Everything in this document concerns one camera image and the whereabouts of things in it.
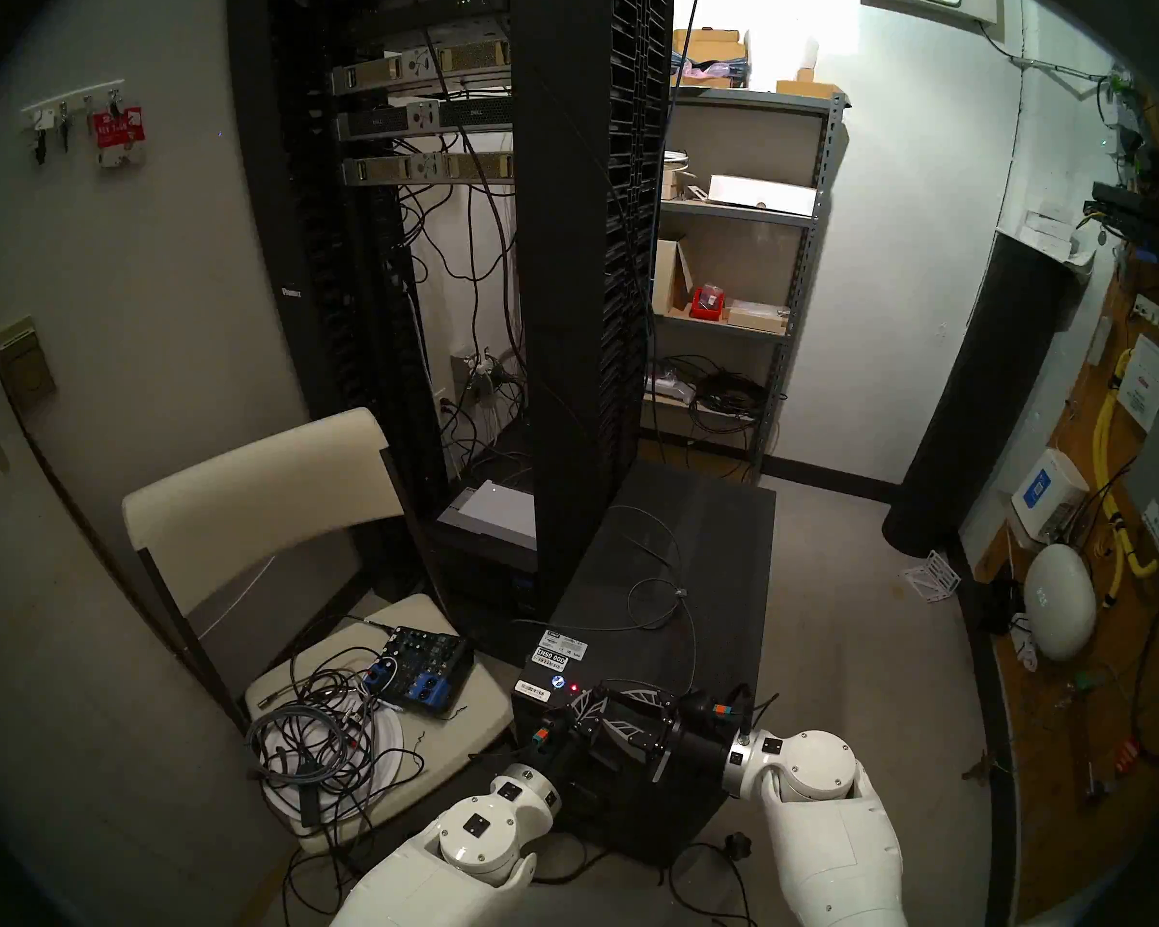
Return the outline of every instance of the yellow cable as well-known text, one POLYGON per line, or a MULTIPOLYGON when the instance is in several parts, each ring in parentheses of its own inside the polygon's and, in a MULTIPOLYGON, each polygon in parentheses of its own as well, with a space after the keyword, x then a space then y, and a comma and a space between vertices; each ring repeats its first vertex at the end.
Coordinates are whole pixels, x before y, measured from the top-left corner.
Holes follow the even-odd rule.
POLYGON ((1134 542, 1129 537, 1129 531, 1124 527, 1124 518, 1121 516, 1120 506, 1116 504, 1116 497, 1110 488, 1111 477, 1107 470, 1107 441, 1111 437, 1116 395, 1120 390, 1121 380, 1124 378, 1124 371, 1129 368, 1132 355, 1131 349, 1125 349, 1120 358, 1117 358, 1113 384, 1107 388, 1107 396, 1103 397, 1103 406, 1099 411, 1098 419, 1095 419, 1095 431, 1092 438, 1092 466, 1095 470, 1095 482, 1100 486, 1109 486, 1103 492, 1103 516, 1111 524, 1114 535, 1118 541, 1116 545, 1116 570, 1113 575, 1111 586, 1107 590, 1107 596, 1103 597, 1103 607, 1111 607, 1116 603, 1127 561, 1129 561, 1130 571, 1134 572, 1135 577, 1150 577, 1159 570, 1158 559, 1145 565, 1138 561, 1137 553, 1134 550, 1134 542))

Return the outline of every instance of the chair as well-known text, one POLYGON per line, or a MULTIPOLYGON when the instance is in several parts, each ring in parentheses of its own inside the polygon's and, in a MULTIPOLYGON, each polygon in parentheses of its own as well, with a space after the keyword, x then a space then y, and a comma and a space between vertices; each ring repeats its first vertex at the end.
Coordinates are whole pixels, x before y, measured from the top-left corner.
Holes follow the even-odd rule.
MULTIPOLYGON (((124 498, 124 524, 141 563, 185 644, 194 671, 233 723, 248 727, 248 713, 231 698, 213 662, 206 656, 188 614, 238 574, 274 554, 311 538, 363 521, 403 516, 387 440, 365 408, 344 411, 217 458, 148 484, 124 498)), ((439 603, 432 559, 415 519, 409 531, 427 565, 439 603)), ((429 593, 413 594, 374 612, 388 627, 455 633, 429 593)), ((312 671, 323 658, 345 648, 380 649, 387 634, 369 625, 351 625, 330 634, 296 657, 298 673, 312 671)), ((350 655, 350 666, 362 658, 350 655)), ((370 658, 364 658, 365 664, 370 658)), ((292 694, 287 663, 257 678, 245 692, 246 708, 255 716, 286 702, 292 694), (275 695, 277 700, 268 702, 275 695)), ((367 817, 377 825, 425 796, 467 762, 469 751, 481 751, 509 727, 510 698, 494 683, 478 659, 455 700, 450 721, 403 713, 403 737, 415 739, 427 771, 409 783, 392 788, 367 817)), ((403 759, 396 780, 414 771, 403 759)), ((341 822, 340 841, 356 837, 362 818, 341 822)), ((308 853, 326 851, 325 838, 294 823, 308 853)))

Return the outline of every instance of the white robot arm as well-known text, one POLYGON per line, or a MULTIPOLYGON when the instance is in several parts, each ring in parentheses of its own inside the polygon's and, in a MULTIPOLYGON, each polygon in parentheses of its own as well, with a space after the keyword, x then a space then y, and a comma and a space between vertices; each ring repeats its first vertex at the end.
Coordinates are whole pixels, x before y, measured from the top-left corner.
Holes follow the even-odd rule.
MULTIPOLYGON (((897 835, 840 738, 741 732, 721 779, 763 805, 781 891, 803 927, 906 927, 897 835)), ((513 764, 489 794, 458 802, 360 878, 334 927, 500 924, 533 881, 537 855, 523 856, 524 844, 551 830, 561 802, 539 771, 513 764)))
POLYGON ((537 871, 524 844, 561 808, 539 771, 513 764, 401 844, 348 895, 330 927, 483 927, 505 918, 537 871))
POLYGON ((778 879, 803 927, 906 927, 902 846, 872 780, 836 735, 734 739, 721 784, 764 806, 778 879))

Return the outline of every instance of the chair seat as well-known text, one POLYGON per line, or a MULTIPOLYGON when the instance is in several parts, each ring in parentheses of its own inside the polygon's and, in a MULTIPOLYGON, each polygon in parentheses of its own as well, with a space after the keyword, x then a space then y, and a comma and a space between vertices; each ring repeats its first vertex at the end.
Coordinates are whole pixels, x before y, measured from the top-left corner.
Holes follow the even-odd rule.
MULTIPOLYGON (((353 613, 362 614, 359 610, 353 613)), ((396 600, 394 605, 386 605, 380 611, 365 614, 365 616, 391 627, 455 633, 428 594, 413 594, 403 600, 396 600)), ((345 648, 381 650, 387 640, 386 632, 369 625, 350 625, 297 655, 297 680, 309 676, 322 662, 337 651, 345 648)), ((336 657, 327 666, 359 671, 373 664, 373 660, 370 652, 348 651, 336 657)), ((271 671, 267 671, 246 689, 245 702, 248 706, 250 717, 261 717, 267 710, 292 701, 294 693, 284 691, 265 707, 258 706, 269 695, 287 686, 290 683, 287 666, 289 663, 285 662, 271 671)), ((403 746, 409 751, 413 747, 416 749, 418 754, 425 759, 425 769, 409 783, 387 790, 372 808, 365 810, 365 815, 370 817, 374 826, 381 825, 400 811, 410 808, 416 801, 450 780, 468 764, 468 754, 474 754, 489 746, 509 727, 511 721, 510 698, 494 681, 480 656, 473 664, 472 673, 465 681, 464 688, 460 689, 460 695, 451 707, 449 717, 449 721, 443 721, 413 713, 413 710, 399 716, 400 724, 403 727, 403 746)), ((403 756, 395 780, 411 776, 414 771, 416 771, 416 761, 403 756)), ((350 817, 340 822, 337 839, 340 844, 344 844, 356 838, 364 829, 365 819, 359 815, 350 817)), ((326 853, 328 845, 321 833, 308 834, 294 820, 292 830, 300 839, 300 847, 305 853, 326 853)))

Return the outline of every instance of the gray floor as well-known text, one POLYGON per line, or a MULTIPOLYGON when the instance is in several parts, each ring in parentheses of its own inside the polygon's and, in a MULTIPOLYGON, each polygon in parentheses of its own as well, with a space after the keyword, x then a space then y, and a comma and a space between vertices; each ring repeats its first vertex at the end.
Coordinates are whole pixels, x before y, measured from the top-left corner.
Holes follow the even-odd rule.
MULTIPOLYGON (((778 495, 758 698, 775 691, 764 727, 808 728, 853 746, 892 818, 904 856, 904 907, 912 927, 983 924, 991 853, 985 788, 962 780, 983 753, 983 722, 955 598, 924 603, 899 577, 914 563, 880 537, 887 508, 819 488, 764 479, 778 495)), ((777 884, 767 832, 751 802, 728 801, 705 839, 742 831, 753 845, 741 864, 752 918, 792 925, 777 884)), ((570 870, 570 838, 541 844, 541 873, 570 870)), ((697 906, 741 912, 732 876, 708 852, 678 866, 678 890, 697 906)), ((297 878, 307 898, 334 898, 327 863, 297 878)), ((328 919, 290 902, 294 927, 328 919)), ((529 891, 508 925, 709 925, 657 888, 655 870, 612 856, 561 888, 529 891)), ((264 927, 283 924, 279 905, 264 927)))

